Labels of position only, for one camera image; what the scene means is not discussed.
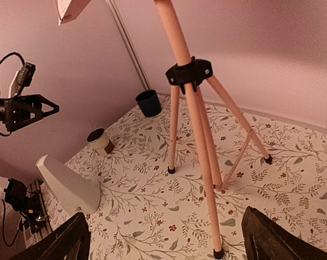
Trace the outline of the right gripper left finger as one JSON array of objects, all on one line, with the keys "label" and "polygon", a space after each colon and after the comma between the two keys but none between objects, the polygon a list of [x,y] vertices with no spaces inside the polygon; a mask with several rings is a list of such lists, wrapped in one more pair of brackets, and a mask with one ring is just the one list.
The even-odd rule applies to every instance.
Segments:
[{"label": "right gripper left finger", "polygon": [[91,233],[85,215],[78,212],[40,242],[11,259],[88,259]]}]

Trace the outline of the white metronome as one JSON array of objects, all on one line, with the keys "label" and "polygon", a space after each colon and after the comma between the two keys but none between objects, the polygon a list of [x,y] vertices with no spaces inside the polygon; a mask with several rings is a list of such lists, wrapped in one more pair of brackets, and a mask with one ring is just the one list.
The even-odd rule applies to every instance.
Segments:
[{"label": "white metronome", "polygon": [[100,184],[74,172],[55,158],[44,155],[36,162],[40,177],[62,208],[70,215],[97,211],[101,200]]}]

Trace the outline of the pink music stand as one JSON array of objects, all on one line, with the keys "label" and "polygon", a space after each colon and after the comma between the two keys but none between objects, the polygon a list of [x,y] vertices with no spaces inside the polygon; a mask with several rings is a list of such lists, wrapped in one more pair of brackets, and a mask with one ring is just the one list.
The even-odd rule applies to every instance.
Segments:
[{"label": "pink music stand", "polygon": [[207,81],[225,101],[271,163],[232,98],[213,75],[211,64],[190,55],[171,1],[155,2],[177,64],[167,77],[171,108],[151,120],[132,110],[108,129],[113,152],[98,155],[87,145],[67,165],[82,177],[95,177],[101,199],[86,214],[91,228],[90,259],[247,258],[245,245],[226,244],[217,202],[227,179],[221,177],[199,85]]}]

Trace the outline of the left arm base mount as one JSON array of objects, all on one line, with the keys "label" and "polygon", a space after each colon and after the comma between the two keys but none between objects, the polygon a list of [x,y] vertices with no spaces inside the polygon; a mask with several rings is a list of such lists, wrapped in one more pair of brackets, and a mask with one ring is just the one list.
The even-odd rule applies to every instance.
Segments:
[{"label": "left arm base mount", "polygon": [[46,214],[40,190],[30,192],[22,182],[11,178],[4,188],[4,201],[28,221],[32,234],[46,227]]}]

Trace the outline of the sheet music paper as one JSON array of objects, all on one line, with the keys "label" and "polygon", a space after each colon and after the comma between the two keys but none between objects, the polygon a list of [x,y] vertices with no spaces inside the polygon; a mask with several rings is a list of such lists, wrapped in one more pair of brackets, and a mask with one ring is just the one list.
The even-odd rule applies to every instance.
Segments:
[{"label": "sheet music paper", "polygon": [[57,16],[58,16],[58,25],[62,25],[64,23],[69,22],[72,19],[72,15],[70,14],[68,8],[71,4],[71,0],[53,0]]}]

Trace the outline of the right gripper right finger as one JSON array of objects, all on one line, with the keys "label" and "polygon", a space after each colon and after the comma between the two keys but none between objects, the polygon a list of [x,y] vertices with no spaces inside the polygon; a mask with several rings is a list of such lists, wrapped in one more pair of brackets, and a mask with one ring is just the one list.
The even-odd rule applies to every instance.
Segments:
[{"label": "right gripper right finger", "polygon": [[290,234],[253,207],[241,222],[248,259],[327,259],[327,252]]}]

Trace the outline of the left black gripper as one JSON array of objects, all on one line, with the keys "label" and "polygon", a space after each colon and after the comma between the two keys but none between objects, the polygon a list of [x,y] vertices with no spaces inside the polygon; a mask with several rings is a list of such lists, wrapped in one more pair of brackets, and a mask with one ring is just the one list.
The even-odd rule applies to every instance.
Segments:
[{"label": "left black gripper", "polygon": [[[42,105],[52,110],[43,112]],[[59,112],[59,105],[39,94],[13,97],[4,101],[5,126],[8,132],[17,131]]]}]

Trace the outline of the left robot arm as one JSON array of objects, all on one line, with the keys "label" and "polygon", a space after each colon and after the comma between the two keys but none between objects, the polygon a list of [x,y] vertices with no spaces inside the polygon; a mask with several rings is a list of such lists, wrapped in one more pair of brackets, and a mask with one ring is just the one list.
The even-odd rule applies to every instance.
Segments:
[{"label": "left robot arm", "polygon": [[0,98],[0,135],[8,136],[59,112],[60,107],[42,95]]}]

